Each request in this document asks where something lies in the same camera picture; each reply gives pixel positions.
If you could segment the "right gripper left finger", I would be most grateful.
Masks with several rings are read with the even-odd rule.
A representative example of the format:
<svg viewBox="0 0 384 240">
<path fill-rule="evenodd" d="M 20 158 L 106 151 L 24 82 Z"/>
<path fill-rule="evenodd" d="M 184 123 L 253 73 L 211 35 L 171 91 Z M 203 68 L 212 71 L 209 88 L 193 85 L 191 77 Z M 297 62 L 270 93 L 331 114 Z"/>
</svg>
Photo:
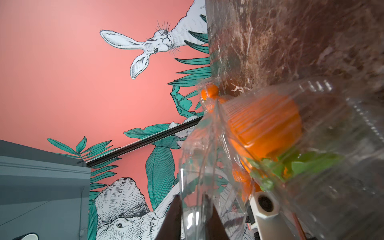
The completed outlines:
<svg viewBox="0 0 384 240">
<path fill-rule="evenodd" d="M 155 240 L 180 240 L 182 231 L 182 201 L 176 195 Z"/>
</svg>

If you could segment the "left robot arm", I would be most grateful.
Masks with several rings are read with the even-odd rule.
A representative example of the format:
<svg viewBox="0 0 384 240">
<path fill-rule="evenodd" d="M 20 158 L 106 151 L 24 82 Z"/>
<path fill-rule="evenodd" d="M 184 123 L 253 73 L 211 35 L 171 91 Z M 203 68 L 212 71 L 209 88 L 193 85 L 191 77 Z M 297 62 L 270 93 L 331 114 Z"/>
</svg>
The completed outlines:
<svg viewBox="0 0 384 240">
<path fill-rule="evenodd" d="M 293 222 L 279 202 L 267 192 L 257 192 L 250 197 L 250 207 L 261 240 L 296 240 L 297 231 Z"/>
</svg>

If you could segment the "clear clamshell container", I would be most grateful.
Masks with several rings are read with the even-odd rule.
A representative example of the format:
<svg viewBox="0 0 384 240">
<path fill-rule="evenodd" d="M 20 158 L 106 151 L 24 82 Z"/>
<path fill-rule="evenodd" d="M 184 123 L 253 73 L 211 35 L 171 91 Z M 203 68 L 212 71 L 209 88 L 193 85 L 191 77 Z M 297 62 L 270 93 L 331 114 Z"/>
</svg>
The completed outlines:
<svg viewBox="0 0 384 240">
<path fill-rule="evenodd" d="M 219 88 L 204 101 L 201 90 Z M 214 203 L 229 240 L 252 239 L 250 197 L 271 194 L 293 222 L 296 240 L 381 240 L 384 237 L 384 102 L 362 83 L 307 78 L 243 96 L 280 94 L 300 108 L 301 138 L 276 161 L 240 166 L 219 101 L 219 79 L 197 84 L 203 118 L 188 136 L 180 160 L 183 234 L 205 240 L 205 195 Z"/>
</svg>

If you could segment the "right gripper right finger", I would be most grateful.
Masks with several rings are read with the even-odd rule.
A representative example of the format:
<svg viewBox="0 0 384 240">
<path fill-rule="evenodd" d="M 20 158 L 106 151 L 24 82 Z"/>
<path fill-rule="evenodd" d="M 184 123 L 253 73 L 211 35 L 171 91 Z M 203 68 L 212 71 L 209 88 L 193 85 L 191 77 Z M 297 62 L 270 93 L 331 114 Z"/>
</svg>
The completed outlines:
<svg viewBox="0 0 384 240">
<path fill-rule="evenodd" d="M 205 195 L 205 238 L 206 240 L 229 240 L 212 199 Z"/>
</svg>

